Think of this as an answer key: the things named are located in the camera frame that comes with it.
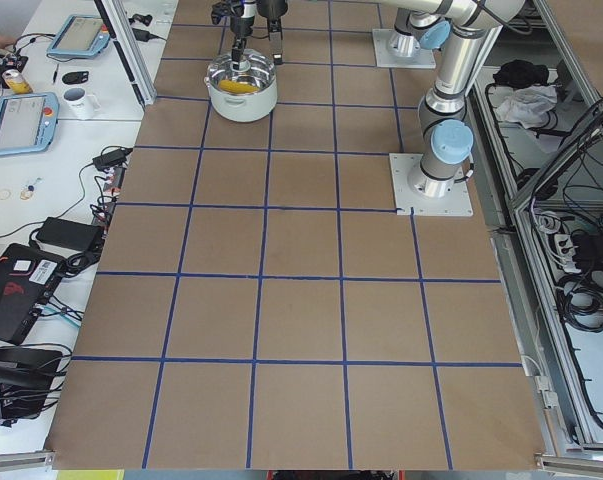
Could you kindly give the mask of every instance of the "white mounting plate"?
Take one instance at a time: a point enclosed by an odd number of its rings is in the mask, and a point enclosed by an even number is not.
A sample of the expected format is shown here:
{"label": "white mounting plate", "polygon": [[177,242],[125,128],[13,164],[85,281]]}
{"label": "white mounting plate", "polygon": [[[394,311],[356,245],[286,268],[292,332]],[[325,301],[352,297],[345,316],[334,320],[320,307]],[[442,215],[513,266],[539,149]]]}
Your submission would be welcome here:
{"label": "white mounting plate", "polygon": [[[473,214],[468,186],[465,182],[455,183],[443,198],[428,198],[415,193],[408,185],[408,173],[413,165],[421,161],[420,153],[391,153],[392,187],[394,188],[394,204],[398,215],[415,215],[424,217],[471,217]],[[463,171],[459,168],[456,178],[461,178]]]}
{"label": "white mounting plate", "polygon": [[385,30],[381,28],[372,30],[377,67],[434,69],[437,66],[434,61],[432,50],[425,50],[422,48],[415,57],[410,58],[392,55],[387,47],[392,33],[394,33],[394,30]]}

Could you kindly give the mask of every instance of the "tablet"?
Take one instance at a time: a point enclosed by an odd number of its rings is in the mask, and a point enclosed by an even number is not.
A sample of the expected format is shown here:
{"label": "tablet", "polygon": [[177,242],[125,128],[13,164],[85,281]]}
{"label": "tablet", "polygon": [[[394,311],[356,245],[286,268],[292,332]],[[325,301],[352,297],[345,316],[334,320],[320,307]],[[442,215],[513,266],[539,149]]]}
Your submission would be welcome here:
{"label": "tablet", "polygon": [[110,34],[98,15],[70,15],[48,47],[56,58],[92,58],[110,41]]}
{"label": "tablet", "polygon": [[0,156],[41,152],[48,148],[57,124],[54,93],[0,98]]}

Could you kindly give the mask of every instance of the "laptop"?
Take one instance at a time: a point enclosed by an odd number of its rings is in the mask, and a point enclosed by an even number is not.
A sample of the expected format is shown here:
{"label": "laptop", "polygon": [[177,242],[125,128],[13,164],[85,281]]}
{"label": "laptop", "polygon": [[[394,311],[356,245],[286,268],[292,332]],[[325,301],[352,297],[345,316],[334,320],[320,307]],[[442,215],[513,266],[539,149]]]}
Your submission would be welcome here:
{"label": "laptop", "polygon": [[20,345],[62,277],[65,258],[11,244],[0,258],[0,340]]}

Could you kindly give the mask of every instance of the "pot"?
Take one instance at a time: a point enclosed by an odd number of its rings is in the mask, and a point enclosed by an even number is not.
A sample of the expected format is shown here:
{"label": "pot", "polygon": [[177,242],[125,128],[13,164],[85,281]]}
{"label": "pot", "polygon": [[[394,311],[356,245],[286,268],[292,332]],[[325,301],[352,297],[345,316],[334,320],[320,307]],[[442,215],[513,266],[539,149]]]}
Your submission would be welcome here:
{"label": "pot", "polygon": [[[219,86],[222,80],[256,87],[251,93],[232,93]],[[205,84],[212,106],[222,117],[235,122],[254,122],[268,115],[277,103],[274,63],[259,52],[246,49],[239,70],[232,69],[229,53],[208,65]]]}

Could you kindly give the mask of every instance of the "white wall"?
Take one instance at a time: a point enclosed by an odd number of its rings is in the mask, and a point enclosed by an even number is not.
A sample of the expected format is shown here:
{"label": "white wall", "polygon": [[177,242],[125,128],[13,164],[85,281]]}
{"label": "white wall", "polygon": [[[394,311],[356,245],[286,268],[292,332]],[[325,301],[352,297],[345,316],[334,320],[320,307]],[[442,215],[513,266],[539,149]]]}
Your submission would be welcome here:
{"label": "white wall", "polygon": [[18,37],[41,0],[0,0],[0,32]]}

